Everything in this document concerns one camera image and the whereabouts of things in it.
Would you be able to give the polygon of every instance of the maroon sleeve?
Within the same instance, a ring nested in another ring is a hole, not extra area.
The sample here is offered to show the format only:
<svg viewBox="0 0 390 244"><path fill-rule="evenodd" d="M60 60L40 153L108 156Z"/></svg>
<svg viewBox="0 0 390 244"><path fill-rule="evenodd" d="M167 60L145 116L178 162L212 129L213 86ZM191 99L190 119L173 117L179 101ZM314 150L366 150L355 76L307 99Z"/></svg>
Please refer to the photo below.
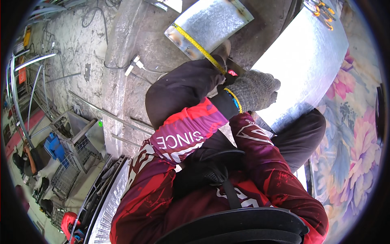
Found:
<svg viewBox="0 0 390 244"><path fill-rule="evenodd" d="M245 151L244 164L250 179L272 205L289 209L309 225L305 239L322 243L328 232L328 217L322 204L311 197L264 131L248 113L230 120L238 149Z"/></svg>
<svg viewBox="0 0 390 244"><path fill-rule="evenodd" d="M154 243L166 230L176 164L228 122L204 98L197 106L170 116L144 141L131 161L129 180L111 222L112 244Z"/></svg>

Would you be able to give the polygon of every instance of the wire mesh cage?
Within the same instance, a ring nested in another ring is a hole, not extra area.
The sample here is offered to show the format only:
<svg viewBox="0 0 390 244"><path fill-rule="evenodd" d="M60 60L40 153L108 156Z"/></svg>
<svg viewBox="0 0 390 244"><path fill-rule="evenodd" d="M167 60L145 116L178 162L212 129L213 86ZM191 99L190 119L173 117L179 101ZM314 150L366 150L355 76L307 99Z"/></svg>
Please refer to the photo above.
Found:
<svg viewBox="0 0 390 244"><path fill-rule="evenodd" d="M53 192L62 200L67 199L69 193L84 169L86 162L91 156L97 157L97 152L87 138L81 140L74 146L74 150L66 151L65 159L55 172L51 184Z"/></svg>
<svg viewBox="0 0 390 244"><path fill-rule="evenodd" d="M53 210L51 212L51 224L61 230L61 222L66 213L66 208L53 201Z"/></svg>

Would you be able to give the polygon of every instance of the person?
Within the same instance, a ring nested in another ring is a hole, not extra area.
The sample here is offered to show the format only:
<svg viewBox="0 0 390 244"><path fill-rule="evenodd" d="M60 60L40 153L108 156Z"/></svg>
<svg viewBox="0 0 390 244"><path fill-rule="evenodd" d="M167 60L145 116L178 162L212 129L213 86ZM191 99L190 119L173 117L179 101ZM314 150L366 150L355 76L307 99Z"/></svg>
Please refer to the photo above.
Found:
<svg viewBox="0 0 390 244"><path fill-rule="evenodd" d="M226 67L229 53L226 41L211 55ZM270 139L248 111L275 102L280 81L257 71L246 72L234 83L223 81L224 76L203 59L182 64L150 87L145 105L156 132L132 159L127 187L112 219L111 243L155 243L196 218L231 209L222 185L202 185L176 197L179 175L210 157L227 165L240 207L288 209L310 230L305 244L324 241L324 207L293 175L322 140L324 117L313 110ZM216 86L218 94L207 98ZM237 147L218 130L228 122ZM176 172L178 164L184 168Z"/></svg>

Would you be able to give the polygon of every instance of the tape measure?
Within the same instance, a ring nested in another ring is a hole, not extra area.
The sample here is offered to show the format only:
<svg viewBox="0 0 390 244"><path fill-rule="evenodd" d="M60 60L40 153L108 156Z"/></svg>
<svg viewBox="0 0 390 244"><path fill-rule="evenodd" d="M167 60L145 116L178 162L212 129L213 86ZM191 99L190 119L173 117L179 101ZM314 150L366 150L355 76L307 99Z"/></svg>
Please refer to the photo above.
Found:
<svg viewBox="0 0 390 244"><path fill-rule="evenodd" d="M188 35L180 26L177 24L173 23L173 27L176 28L176 30L182 34L188 41L192 43L215 67L221 71L223 75L226 74L225 69L222 68L222 66L201 46L199 43L197 43L190 35Z"/></svg>

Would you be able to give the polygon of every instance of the gloved hand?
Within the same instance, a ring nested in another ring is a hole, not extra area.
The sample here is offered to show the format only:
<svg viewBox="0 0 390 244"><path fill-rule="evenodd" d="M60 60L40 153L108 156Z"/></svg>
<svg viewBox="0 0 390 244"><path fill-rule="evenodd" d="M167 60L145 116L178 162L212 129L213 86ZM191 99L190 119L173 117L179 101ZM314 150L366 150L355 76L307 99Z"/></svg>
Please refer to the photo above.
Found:
<svg viewBox="0 0 390 244"><path fill-rule="evenodd" d="M280 81L271 74L250 70L224 90L236 98L240 112L259 111L276 102Z"/></svg>

